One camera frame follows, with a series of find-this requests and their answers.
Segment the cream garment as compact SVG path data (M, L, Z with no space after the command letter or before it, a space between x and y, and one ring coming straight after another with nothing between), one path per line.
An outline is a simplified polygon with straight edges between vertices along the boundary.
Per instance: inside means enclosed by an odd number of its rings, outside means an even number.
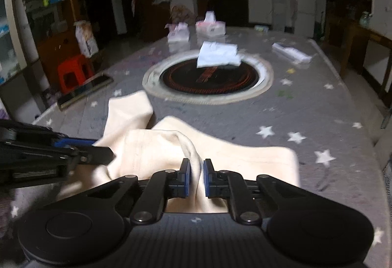
M166 212L227 212L224 200L209 199L205 195L204 159L212 160L217 171L234 171L247 180L266 174L294 186L300 185L298 158L292 149L231 144L202 133L173 116L166 116L148 129L152 114L153 108L144 91L111 98L104 135L97 146L111 148L115 159L107 166L78 165L62 185L57 200L121 176L149 179L158 171L177 170L184 158L188 158L191 165L189 197L168 200Z

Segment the glass door display cabinet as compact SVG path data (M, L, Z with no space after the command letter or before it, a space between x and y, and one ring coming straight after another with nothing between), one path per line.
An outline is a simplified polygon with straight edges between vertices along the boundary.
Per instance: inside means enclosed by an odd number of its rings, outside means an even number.
M61 95L58 67L79 52L73 0L1 0L1 100L15 119Z

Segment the red plastic stool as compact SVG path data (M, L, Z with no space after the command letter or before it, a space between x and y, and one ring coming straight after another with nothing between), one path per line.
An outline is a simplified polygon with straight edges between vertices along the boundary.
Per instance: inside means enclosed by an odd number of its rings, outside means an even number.
M94 69L90 60L79 54L61 62L57 67L57 73L62 94L68 94L93 77Z

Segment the black smartphone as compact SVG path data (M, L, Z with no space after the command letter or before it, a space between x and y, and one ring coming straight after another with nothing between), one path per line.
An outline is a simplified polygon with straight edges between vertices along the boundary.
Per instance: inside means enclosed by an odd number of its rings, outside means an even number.
M88 95L109 84L112 84L113 82L114 79L111 76L108 76L105 73L97 74L92 78L89 78L81 86L61 96L57 101L57 106L59 110L63 111L73 105L75 102L87 97Z

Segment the white paper bag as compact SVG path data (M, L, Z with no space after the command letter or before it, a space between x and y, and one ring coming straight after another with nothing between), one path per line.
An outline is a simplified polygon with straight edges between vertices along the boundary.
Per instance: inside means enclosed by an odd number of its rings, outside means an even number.
M75 36L78 42L80 52L86 57L91 58L99 49L96 43L92 26L88 21L77 21L74 23Z

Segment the round induction cooktop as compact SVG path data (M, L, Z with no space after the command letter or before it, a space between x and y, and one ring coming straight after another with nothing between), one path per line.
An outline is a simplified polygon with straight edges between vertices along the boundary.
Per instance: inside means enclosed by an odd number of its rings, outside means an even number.
M152 96L198 105L224 105L258 97L272 85L271 64L258 54L241 53L241 64L197 67L197 50L177 53L153 65L142 85Z

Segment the white tissue on cooktop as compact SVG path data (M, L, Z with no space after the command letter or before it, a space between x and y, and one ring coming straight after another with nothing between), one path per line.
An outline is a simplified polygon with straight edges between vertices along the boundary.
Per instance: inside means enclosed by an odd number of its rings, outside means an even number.
M237 45L205 41L199 50L197 68L239 67L241 62Z

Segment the white remote control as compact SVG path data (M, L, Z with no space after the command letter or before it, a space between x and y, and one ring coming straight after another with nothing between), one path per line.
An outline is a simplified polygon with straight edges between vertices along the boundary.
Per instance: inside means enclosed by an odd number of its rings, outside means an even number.
M308 64L312 61L312 56L309 56L296 48L281 45L280 43L273 43L272 50L279 55L289 58L295 63Z

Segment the small white tissue pack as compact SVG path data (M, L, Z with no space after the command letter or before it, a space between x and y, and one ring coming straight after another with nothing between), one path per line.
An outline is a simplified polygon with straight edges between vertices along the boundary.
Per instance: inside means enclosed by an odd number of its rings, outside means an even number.
M188 42L190 32L187 23L180 22L178 24L167 24L165 27L169 29L167 35L168 43Z

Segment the pink white tissue box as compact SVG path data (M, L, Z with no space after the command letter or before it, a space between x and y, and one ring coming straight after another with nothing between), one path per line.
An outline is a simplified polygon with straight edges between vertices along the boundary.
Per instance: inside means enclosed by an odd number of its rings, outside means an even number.
M208 11L203 21L195 24L196 32L206 37L220 37L226 34L226 25L223 21L215 19L215 13Z

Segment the small clear lidded container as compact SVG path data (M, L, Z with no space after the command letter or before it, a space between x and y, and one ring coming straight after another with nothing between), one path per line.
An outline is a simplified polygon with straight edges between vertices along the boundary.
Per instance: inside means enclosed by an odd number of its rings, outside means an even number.
M267 25L255 25L254 30L262 32L262 33L267 33L269 31L269 26L267 26Z

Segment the brown wooden side table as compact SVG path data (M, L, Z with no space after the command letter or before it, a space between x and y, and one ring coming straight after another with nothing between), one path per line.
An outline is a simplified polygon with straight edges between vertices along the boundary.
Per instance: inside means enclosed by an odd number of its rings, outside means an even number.
M334 15L326 19L325 34L325 45L341 42L340 77L345 78L352 69L366 79L384 102L390 102L391 39Z

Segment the water dispenser with bottle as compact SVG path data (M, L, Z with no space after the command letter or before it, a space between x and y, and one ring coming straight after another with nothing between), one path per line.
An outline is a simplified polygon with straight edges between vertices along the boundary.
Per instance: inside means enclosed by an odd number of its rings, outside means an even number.
M272 28L284 31L286 25L286 0L272 0Z

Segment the white refrigerator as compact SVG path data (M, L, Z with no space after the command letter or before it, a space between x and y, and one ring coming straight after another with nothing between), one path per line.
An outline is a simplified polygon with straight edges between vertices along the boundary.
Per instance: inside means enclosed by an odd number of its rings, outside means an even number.
M316 22L316 0L296 0L294 33L312 38Z

